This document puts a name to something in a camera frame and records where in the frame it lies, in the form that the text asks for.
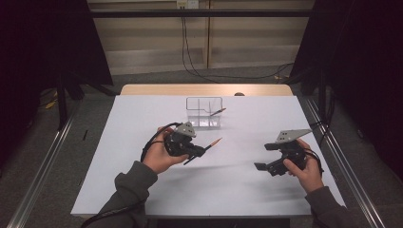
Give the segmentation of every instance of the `floor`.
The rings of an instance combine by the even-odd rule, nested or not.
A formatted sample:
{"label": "floor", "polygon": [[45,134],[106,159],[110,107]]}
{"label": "floor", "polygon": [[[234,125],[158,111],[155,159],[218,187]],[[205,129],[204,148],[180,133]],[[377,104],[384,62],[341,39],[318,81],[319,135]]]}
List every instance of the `floor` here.
{"label": "floor", "polygon": [[[276,74],[277,69],[277,66],[237,67],[199,70],[199,73],[201,75],[242,77],[236,79],[210,78],[219,83],[275,84],[281,82],[282,79],[278,81],[269,76]],[[287,71],[289,72],[289,69],[284,70],[281,75],[287,75]],[[189,74],[186,71],[120,75],[114,76],[113,80],[115,85],[109,86],[109,88],[115,91],[120,91],[126,84],[211,83],[206,82],[203,77]],[[82,218],[73,217],[69,212],[80,191],[81,183],[102,135],[114,98],[107,97],[85,85],[83,85],[83,90],[86,96],[82,101],[71,101],[67,98],[70,112],[73,107],[77,107],[71,128],[58,153],[53,157],[51,165],[48,167],[49,173],[43,177],[44,182],[37,189],[36,197],[31,199],[31,207],[25,208],[28,214],[18,221],[20,224],[18,227],[78,227],[84,221]],[[308,122],[314,123],[316,120],[306,101],[307,99],[316,100],[317,93],[304,97],[299,92],[299,85],[292,85],[292,90],[298,96]],[[48,103],[52,99],[53,93],[52,91],[44,96],[42,103]],[[57,104],[51,108],[40,106],[28,134],[3,168],[0,179],[0,227],[7,227],[10,223],[18,205],[24,199],[32,181],[35,180],[57,135],[57,126]],[[362,137],[362,134],[358,132],[359,127],[351,120],[339,101],[336,101],[330,129],[354,170],[359,184],[365,189],[365,193],[383,222],[369,225],[367,217],[370,218],[370,216],[366,216],[362,212],[360,200],[357,200],[359,198],[351,190],[349,181],[345,178],[343,170],[339,168],[337,160],[328,146],[328,140],[325,139],[322,142],[322,153],[326,157],[337,186],[358,227],[400,227],[403,223],[401,217],[403,215],[402,182],[379,159],[371,143],[366,140],[365,135]],[[320,142],[322,134],[319,128],[316,128],[315,135],[317,141]],[[262,227],[270,227],[264,222],[261,224]],[[166,222],[160,221],[158,227],[172,227],[172,224],[168,225]],[[290,227],[311,227],[311,218],[291,218]]]}

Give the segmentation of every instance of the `black curtain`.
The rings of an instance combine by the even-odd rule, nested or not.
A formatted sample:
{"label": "black curtain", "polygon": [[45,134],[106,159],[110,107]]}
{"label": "black curtain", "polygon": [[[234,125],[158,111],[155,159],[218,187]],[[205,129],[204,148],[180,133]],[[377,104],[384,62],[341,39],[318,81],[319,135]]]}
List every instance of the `black curtain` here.
{"label": "black curtain", "polygon": [[301,76],[309,94],[323,70],[379,157],[403,180],[403,2],[317,0],[314,10],[331,13],[310,18],[291,78]]}
{"label": "black curtain", "polygon": [[60,75],[112,80],[86,0],[0,0],[0,48],[1,167]]}

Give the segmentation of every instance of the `aluminum rail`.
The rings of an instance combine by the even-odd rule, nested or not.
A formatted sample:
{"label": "aluminum rail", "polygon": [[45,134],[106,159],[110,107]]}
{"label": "aluminum rail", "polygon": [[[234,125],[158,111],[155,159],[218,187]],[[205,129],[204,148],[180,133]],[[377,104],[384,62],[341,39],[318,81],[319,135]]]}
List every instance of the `aluminum rail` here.
{"label": "aluminum rail", "polygon": [[18,205],[17,210],[14,212],[14,215],[12,216],[7,228],[23,228],[25,226],[29,218],[29,214],[32,211],[36,200],[38,199],[43,185],[45,184],[45,180],[48,177],[51,167],[54,164],[57,155],[59,154],[59,151],[62,147],[63,142],[65,141],[68,131],[70,130],[72,121],[75,114],[77,113],[80,103],[81,102],[76,102],[73,105],[73,108],[71,108],[70,117],[67,119],[65,126],[56,133],[53,143],[48,150],[44,161],[42,161],[41,167],[39,168],[35,178],[30,184],[29,190]]}
{"label": "aluminum rail", "polygon": [[93,18],[132,17],[310,17],[310,9],[92,9]]}
{"label": "aluminum rail", "polygon": [[[310,108],[310,111],[312,112],[312,115],[315,118],[315,121],[320,122],[320,117],[319,114],[317,113],[318,108],[316,103],[312,99],[308,99],[306,102],[308,107]],[[368,222],[370,223],[371,227],[385,228],[385,224],[383,223],[380,215],[376,211],[373,202],[371,201],[367,192],[364,190],[364,187],[362,186],[357,176],[355,175],[355,172],[352,166],[347,161],[347,158],[344,156],[344,153],[341,150],[340,146],[338,145],[332,131],[329,128],[326,129],[326,127],[323,124],[320,125],[320,131],[322,132],[322,134],[325,135],[326,143],[328,144],[333,156],[335,157],[338,167],[343,173],[347,183],[350,186],[350,189],[355,195],[355,198],[358,201],[358,204],[361,207],[361,210],[364,213],[365,217],[367,218]]]}

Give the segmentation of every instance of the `hand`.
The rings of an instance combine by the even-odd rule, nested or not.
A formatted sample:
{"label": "hand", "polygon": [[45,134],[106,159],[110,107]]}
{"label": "hand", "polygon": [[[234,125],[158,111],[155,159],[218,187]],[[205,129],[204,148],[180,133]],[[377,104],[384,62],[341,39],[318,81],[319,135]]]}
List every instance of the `hand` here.
{"label": "hand", "polygon": [[[299,145],[302,148],[311,149],[309,144],[301,139],[297,139]],[[317,165],[317,160],[311,156],[306,156],[306,166],[303,170],[300,170],[292,161],[285,159],[283,161],[285,167],[288,168],[289,174],[297,176],[299,183],[305,190],[305,192],[311,193],[324,186],[322,177],[320,176],[319,167]]]}
{"label": "hand", "polygon": [[174,164],[185,161],[188,157],[188,155],[172,157],[166,151],[165,146],[163,145],[163,139],[172,132],[172,128],[168,127],[164,132],[159,134],[154,140],[155,143],[151,144],[143,160],[143,164],[150,167],[156,174],[164,172]]}

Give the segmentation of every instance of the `gray sleeve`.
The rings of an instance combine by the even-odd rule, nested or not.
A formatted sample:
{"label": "gray sleeve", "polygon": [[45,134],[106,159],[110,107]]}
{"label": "gray sleeve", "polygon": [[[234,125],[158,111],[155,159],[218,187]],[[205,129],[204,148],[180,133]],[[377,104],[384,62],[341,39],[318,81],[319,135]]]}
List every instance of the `gray sleeve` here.
{"label": "gray sleeve", "polygon": [[[127,174],[119,174],[115,178],[116,192],[101,209],[100,213],[109,210],[121,209],[148,198],[148,188],[157,181],[158,177],[148,166],[135,161]],[[112,227],[133,227],[145,226],[144,209],[141,212],[124,213],[118,216],[99,219],[88,227],[90,228],[112,228]]]}
{"label": "gray sleeve", "polygon": [[306,196],[319,227],[357,227],[346,207],[337,203],[329,187],[319,188]]}

